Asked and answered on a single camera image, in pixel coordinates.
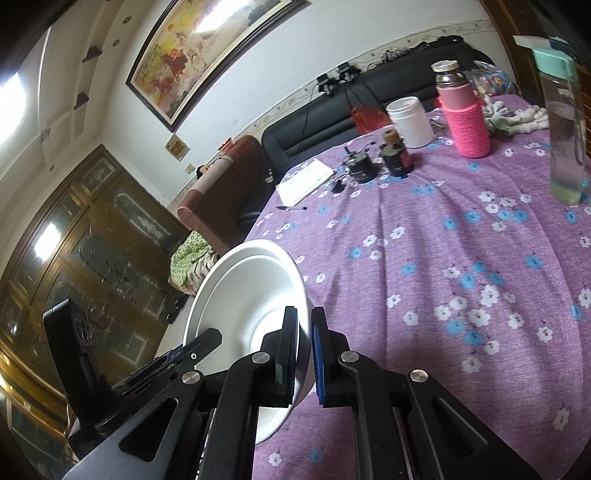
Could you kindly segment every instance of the white bowl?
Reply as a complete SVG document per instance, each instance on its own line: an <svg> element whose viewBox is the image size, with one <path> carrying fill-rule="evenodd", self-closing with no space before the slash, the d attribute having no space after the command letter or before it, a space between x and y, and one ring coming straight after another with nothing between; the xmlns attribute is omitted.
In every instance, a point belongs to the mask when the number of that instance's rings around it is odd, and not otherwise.
<svg viewBox="0 0 591 480"><path fill-rule="evenodd" d="M184 343L210 327L222 333L222 344L199 362L205 375L226 370L239 358L261 348L268 332L280 330L286 306L297 309L294 402L288 408L259 409L256 443L271 437L314 384L310 358L312 303L289 254L269 240L251 240L224 255L197 292L189 313Z"/></svg>

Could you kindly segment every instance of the framed painting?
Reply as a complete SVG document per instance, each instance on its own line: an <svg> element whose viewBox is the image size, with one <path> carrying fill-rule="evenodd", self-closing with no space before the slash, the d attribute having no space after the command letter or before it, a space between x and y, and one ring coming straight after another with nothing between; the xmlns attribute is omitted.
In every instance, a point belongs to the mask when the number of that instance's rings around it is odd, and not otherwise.
<svg viewBox="0 0 591 480"><path fill-rule="evenodd" d="M170 131L241 52L306 0L173 0L126 84Z"/></svg>

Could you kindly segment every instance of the mint green bottle cap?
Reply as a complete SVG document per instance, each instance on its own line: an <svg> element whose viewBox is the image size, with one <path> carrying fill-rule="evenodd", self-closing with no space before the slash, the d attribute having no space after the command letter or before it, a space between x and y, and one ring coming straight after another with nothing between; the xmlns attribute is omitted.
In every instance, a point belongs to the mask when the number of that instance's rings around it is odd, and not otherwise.
<svg viewBox="0 0 591 480"><path fill-rule="evenodd" d="M572 57L552 48L532 48L538 70L564 80L577 79L577 67Z"/></svg>

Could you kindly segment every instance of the notebook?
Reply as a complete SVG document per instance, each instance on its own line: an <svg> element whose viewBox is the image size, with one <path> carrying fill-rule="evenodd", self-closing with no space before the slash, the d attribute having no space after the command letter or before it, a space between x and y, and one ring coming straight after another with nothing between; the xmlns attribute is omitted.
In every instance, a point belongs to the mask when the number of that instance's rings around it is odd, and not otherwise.
<svg viewBox="0 0 591 480"><path fill-rule="evenodd" d="M292 178L276 187L279 198L286 207L293 207L325 183L334 173L332 168L315 158Z"/></svg>

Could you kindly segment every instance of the ceiling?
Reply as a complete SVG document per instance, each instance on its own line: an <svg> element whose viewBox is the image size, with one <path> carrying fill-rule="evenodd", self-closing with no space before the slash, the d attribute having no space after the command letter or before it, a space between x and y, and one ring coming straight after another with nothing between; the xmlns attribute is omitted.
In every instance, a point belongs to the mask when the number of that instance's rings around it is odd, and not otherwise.
<svg viewBox="0 0 591 480"><path fill-rule="evenodd" d="M0 144L0 244L4 250L11 252L14 238L24 231L24 212L34 215L98 145L113 80L153 3L79 0L39 40L19 69L26 97L24 116ZM15 228L22 231L15 235ZM2 251L0 271L5 260L7 252Z"/></svg>

